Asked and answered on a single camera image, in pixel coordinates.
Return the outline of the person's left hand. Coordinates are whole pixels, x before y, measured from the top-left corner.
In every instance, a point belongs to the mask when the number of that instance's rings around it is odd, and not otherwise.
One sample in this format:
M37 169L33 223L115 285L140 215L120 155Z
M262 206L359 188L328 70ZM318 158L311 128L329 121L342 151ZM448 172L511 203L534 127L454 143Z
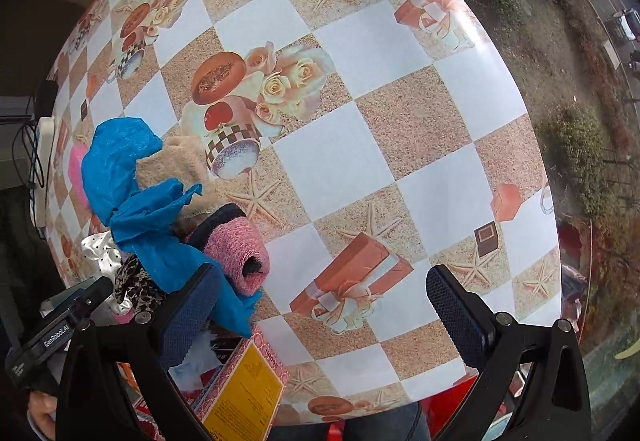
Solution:
M55 419L58 400L42 391L29 394L27 417L32 430L40 440L55 439Z

